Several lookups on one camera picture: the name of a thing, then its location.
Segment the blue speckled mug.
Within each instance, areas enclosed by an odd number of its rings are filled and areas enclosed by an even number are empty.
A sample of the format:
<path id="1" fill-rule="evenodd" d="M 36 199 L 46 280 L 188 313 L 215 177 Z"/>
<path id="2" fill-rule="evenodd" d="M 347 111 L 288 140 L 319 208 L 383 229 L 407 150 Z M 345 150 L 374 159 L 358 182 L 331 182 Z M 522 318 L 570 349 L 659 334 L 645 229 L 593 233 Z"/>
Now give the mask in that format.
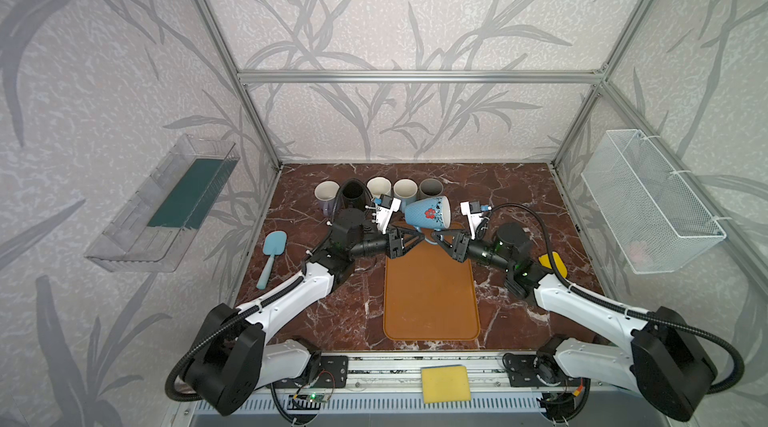
<path id="1" fill-rule="evenodd" d="M 450 201 L 446 196 L 417 200 L 405 208 L 404 216 L 417 229 L 445 230 L 451 225 Z"/>

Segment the light blue mug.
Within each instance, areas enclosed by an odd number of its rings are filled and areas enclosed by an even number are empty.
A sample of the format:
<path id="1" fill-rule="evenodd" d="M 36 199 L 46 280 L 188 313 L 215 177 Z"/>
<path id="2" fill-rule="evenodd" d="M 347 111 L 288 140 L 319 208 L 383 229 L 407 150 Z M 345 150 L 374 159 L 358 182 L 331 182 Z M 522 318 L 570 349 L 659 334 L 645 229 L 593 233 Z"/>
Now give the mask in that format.
<path id="1" fill-rule="evenodd" d="M 417 200 L 419 186 L 412 179 L 399 179 L 393 185 L 393 193 L 400 200 L 401 206 L 405 208 L 409 203 Z"/>

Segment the white ceramic mug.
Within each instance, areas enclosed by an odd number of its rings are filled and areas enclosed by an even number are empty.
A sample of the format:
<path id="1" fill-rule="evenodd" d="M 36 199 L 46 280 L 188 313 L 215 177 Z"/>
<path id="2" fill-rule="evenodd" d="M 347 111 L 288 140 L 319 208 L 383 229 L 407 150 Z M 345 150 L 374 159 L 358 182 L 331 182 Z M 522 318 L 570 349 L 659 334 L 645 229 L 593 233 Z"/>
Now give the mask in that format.
<path id="1" fill-rule="evenodd" d="M 379 203 L 383 196 L 392 196 L 392 183 L 386 177 L 373 177 L 367 181 L 366 187 L 375 203 Z"/>

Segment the grey mug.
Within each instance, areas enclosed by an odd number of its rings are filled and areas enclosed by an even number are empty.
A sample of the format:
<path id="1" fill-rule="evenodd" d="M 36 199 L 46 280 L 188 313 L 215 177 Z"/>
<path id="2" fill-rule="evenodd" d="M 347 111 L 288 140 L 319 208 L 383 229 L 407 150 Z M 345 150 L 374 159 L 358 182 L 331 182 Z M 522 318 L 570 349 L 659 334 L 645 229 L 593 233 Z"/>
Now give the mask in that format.
<path id="1" fill-rule="evenodd" d="M 444 186 L 439 179 L 427 178 L 420 182 L 418 186 L 418 197 L 420 200 L 441 196 Z"/>

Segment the black mug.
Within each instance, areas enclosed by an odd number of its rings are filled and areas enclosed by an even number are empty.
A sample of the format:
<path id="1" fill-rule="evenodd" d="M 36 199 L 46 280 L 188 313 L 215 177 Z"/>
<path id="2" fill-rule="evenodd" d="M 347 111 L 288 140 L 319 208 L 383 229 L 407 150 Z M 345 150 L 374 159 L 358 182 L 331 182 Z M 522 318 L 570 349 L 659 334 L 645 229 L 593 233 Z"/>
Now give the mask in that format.
<path id="1" fill-rule="evenodd" d="M 340 187 L 341 209 L 366 210 L 368 193 L 366 185 L 357 178 L 348 179 Z"/>

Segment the lavender mug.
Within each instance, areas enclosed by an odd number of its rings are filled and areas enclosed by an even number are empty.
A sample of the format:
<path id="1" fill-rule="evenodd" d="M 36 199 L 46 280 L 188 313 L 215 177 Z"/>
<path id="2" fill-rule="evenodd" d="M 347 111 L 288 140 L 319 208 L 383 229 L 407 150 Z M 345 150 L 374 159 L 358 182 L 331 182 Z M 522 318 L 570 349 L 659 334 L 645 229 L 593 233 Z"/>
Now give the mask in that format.
<path id="1" fill-rule="evenodd" d="M 315 199 L 323 213 L 329 218 L 334 211 L 340 185 L 332 180 L 320 182 L 314 189 Z"/>

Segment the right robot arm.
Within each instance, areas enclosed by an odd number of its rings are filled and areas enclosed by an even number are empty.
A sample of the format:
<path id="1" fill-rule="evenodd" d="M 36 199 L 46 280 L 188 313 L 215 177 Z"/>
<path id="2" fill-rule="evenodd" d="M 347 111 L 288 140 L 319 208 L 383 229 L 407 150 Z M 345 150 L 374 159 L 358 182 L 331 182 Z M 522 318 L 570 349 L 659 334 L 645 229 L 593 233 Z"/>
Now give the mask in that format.
<path id="1" fill-rule="evenodd" d="M 658 412 L 685 422 L 707 395 L 735 387 L 746 368 L 741 353 L 721 337 L 689 325 L 676 311 L 628 306 L 586 289 L 557 267 L 552 249 L 531 254 L 523 227 L 501 225 L 491 240 L 484 234 L 495 208 L 465 202 L 468 230 L 443 229 L 431 239 L 454 260 L 470 260 L 505 274 L 516 298 L 559 314 L 604 338 L 594 344 L 562 338 L 546 348 L 567 377 L 610 383 L 641 395 Z"/>

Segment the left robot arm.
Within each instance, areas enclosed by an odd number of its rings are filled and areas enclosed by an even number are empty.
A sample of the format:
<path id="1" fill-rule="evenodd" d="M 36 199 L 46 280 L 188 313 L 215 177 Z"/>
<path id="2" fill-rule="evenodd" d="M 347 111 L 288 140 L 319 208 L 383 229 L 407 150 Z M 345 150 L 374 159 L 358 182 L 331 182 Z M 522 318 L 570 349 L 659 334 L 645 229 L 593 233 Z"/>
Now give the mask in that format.
<path id="1" fill-rule="evenodd" d="M 193 344 L 171 368 L 164 391 L 176 402 L 204 400 L 222 416 L 239 409 L 252 392 L 284 379 L 314 376 L 320 353 L 308 343 L 272 338 L 315 302 L 329 296 L 353 273 L 359 258 L 398 258 L 424 235 L 407 227 L 379 231 L 357 209 L 344 209 L 299 271 L 266 294 L 210 310 Z"/>

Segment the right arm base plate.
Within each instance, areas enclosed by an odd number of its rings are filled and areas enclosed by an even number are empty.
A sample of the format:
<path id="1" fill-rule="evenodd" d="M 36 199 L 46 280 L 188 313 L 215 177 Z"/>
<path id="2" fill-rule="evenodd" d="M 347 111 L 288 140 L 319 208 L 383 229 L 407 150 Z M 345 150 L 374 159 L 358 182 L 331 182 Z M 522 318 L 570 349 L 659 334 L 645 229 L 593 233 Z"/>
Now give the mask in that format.
<path id="1" fill-rule="evenodd" d="M 575 389 L 581 385 L 578 378 L 569 377 L 552 358 L 536 354 L 507 352 L 502 366 L 511 387 Z"/>

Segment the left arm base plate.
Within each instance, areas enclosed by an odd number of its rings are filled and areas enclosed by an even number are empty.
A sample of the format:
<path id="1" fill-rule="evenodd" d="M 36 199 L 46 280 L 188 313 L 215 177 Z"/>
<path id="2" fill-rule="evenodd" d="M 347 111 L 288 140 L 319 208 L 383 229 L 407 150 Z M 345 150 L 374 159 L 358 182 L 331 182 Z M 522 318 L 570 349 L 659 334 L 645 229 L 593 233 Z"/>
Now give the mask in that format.
<path id="1" fill-rule="evenodd" d="M 282 380 L 280 385 L 285 388 L 344 388 L 349 374 L 349 361 L 350 358 L 345 355 L 323 354 L 312 357 L 298 377 Z"/>

